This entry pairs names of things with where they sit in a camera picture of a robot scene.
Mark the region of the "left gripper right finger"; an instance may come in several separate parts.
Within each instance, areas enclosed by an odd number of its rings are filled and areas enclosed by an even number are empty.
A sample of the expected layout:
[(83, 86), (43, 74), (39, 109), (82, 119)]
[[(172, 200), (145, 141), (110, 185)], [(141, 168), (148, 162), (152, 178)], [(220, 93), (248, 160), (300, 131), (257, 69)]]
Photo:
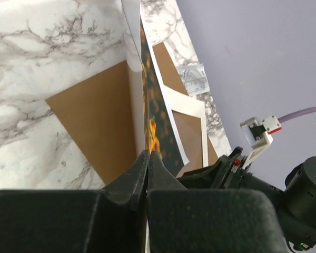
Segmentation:
[(270, 200), (255, 190), (188, 190), (152, 152), (147, 219), (151, 252), (286, 252)]

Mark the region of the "white mat board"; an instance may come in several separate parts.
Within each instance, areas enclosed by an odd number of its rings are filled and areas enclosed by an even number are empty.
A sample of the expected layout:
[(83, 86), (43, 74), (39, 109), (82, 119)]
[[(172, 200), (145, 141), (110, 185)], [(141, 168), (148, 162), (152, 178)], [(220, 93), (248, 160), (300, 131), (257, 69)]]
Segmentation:
[[(142, 87), (142, 64), (140, 46), (140, 21), (142, 20), (140, 1), (122, 1), (124, 39), (126, 44), (126, 62), (130, 79), (131, 106), (134, 122), (136, 150), (141, 152), (145, 148), (144, 107)], [(171, 58), (164, 46), (152, 46), (155, 57), (165, 58), (158, 67), (171, 63)], [(204, 102), (191, 98), (186, 94), (183, 83), (174, 67), (167, 67), (168, 81), (162, 77), (162, 92), (166, 96), (165, 103), (170, 106), (181, 139), (185, 154), (189, 162), (177, 174), (192, 171), (209, 164), (208, 136), (206, 132), (206, 118)]]

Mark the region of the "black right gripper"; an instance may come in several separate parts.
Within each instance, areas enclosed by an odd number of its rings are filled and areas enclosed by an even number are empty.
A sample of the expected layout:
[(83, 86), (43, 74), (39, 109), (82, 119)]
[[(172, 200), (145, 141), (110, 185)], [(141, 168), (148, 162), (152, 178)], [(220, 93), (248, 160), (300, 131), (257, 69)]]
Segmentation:
[(210, 166), (186, 172), (178, 181), (187, 189), (252, 189), (252, 174), (243, 165), (246, 156), (236, 147)]

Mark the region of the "sunflower photo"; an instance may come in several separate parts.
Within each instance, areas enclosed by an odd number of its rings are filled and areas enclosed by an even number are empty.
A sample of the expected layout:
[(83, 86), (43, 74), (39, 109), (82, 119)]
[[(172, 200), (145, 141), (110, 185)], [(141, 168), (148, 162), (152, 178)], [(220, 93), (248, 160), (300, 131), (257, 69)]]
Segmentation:
[(165, 167), (177, 176), (189, 160), (181, 143), (172, 110), (165, 103), (163, 80), (152, 44), (147, 40), (143, 21), (140, 21), (140, 46), (145, 148), (150, 152), (158, 152)]

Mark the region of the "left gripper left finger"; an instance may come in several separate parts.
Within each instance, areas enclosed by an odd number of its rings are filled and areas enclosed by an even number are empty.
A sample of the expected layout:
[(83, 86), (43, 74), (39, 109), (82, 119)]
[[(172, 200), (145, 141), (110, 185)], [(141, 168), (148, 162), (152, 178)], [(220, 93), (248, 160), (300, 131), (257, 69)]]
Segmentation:
[(0, 190), (0, 252), (144, 252), (148, 164), (100, 190)]

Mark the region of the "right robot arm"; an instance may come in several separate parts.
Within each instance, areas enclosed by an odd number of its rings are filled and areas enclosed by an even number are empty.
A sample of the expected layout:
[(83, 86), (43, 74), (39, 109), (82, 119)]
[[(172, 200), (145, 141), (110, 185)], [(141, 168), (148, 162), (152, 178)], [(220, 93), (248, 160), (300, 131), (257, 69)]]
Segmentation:
[(243, 149), (236, 147), (211, 166), (184, 173), (178, 180), (188, 189), (252, 189), (272, 202), (290, 251), (316, 245), (316, 156), (296, 166), (285, 179), (285, 190), (249, 172)]

